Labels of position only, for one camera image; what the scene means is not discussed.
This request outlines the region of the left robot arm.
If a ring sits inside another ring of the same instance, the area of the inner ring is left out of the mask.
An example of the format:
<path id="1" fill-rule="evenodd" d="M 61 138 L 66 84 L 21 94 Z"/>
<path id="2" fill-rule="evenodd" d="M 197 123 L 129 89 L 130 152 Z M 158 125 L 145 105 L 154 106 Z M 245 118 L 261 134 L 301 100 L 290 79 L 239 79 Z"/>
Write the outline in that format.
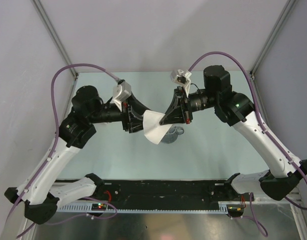
<path id="1" fill-rule="evenodd" d="M 61 171 L 96 134 L 95 124 L 121 122 L 125 131 L 136 133 L 143 130 L 143 114 L 148 110 L 134 95 L 122 102 L 121 109 L 109 101 L 103 102 L 91 85 L 79 88 L 71 102 L 70 113 L 56 128 L 51 149 L 29 179 L 4 193 L 13 204 L 23 202 L 25 218 L 38 225 L 49 221 L 66 204 L 86 197 L 98 200 L 104 195 L 105 183 L 94 173 L 52 189 Z"/>

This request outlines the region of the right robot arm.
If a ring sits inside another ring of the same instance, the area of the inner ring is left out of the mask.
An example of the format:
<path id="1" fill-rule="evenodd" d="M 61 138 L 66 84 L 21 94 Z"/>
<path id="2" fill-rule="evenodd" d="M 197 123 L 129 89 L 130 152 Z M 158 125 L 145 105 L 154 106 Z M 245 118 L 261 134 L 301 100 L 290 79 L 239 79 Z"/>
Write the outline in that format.
<path id="1" fill-rule="evenodd" d="M 173 100 L 159 124 L 190 124 L 193 113 L 213 108 L 215 115 L 234 128 L 254 147 L 268 166 L 263 172 L 235 173 L 226 183 L 225 196 L 235 201 L 245 193 L 266 194 L 280 201 L 307 175 L 307 159 L 293 155 L 262 118 L 257 118 L 255 105 L 243 93 L 233 91 L 231 76 L 221 65 L 203 70 L 204 88 L 189 93 L 191 72 L 176 70 L 171 80 L 178 86 Z"/>

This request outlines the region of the white paper coffee filter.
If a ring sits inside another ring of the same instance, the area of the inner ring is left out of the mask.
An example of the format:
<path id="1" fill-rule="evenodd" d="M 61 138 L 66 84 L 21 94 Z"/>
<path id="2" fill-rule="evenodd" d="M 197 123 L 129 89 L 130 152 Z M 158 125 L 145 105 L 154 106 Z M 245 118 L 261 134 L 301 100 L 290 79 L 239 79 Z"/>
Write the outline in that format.
<path id="1" fill-rule="evenodd" d="M 144 136 L 153 144 L 158 145 L 172 124 L 160 125 L 160 121 L 165 116 L 164 113 L 146 110 L 143 114 Z"/>

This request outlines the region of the glass coffee server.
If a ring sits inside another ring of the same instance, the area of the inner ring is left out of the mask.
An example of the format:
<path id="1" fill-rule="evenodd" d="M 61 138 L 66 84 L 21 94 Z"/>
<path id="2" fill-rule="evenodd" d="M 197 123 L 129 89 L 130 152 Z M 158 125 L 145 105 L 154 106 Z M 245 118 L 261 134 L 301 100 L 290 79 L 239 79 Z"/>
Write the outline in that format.
<path id="1" fill-rule="evenodd" d="M 178 136 L 182 135 L 184 132 L 185 130 L 183 127 L 174 125 L 164 135 L 161 142 L 164 144 L 172 144 L 177 140 Z"/>

